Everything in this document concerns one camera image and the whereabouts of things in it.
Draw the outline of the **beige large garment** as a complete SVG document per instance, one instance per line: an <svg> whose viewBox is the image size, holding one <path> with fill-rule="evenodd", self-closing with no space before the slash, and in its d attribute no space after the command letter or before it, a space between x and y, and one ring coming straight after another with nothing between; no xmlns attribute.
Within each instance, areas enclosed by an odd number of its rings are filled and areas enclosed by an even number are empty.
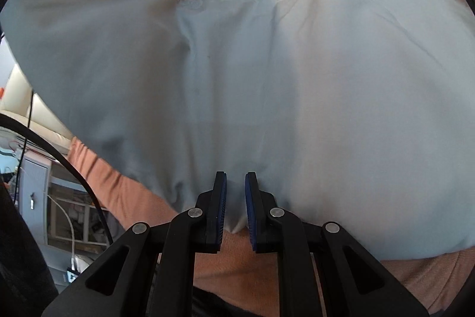
<svg viewBox="0 0 475 317"><path fill-rule="evenodd" d="M59 120L178 212L253 171L378 259L474 245L474 14L464 0L8 0Z"/></svg>

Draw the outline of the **rust brown bed blanket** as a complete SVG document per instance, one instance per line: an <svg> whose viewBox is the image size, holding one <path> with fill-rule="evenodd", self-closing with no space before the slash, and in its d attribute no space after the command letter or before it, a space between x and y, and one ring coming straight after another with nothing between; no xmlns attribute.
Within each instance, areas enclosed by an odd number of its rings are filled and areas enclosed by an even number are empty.
<svg viewBox="0 0 475 317"><path fill-rule="evenodd" d="M129 228L144 221L151 226L172 220L176 212L140 183L121 175L79 139L72 139L69 162L85 177L96 197L119 224ZM432 313L455 299L474 266L474 249L435 258L383 263ZM221 252L196 258L195 285L200 294L215 294L231 305L220 316L242 309L257 316L278 315L277 260L274 254L256 254L248 231L224 234Z"/></svg>

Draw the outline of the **white bedside cabinet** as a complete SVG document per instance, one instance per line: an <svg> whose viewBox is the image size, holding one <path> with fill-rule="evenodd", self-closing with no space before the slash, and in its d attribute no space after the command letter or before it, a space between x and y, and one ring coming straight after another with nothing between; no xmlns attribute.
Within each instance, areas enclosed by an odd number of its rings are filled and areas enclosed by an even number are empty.
<svg viewBox="0 0 475 317"><path fill-rule="evenodd" d="M48 154L1 150L1 176L63 291L110 245L85 188Z"/></svg>

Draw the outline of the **cream padded headboard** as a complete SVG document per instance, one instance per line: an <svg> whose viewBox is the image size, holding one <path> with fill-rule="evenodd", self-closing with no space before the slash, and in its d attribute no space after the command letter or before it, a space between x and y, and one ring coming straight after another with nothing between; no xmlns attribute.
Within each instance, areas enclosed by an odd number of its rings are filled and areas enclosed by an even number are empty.
<svg viewBox="0 0 475 317"><path fill-rule="evenodd" d="M44 104L28 83L20 67L15 64L1 97L1 113L29 127L66 155L72 142L72 133Z"/></svg>

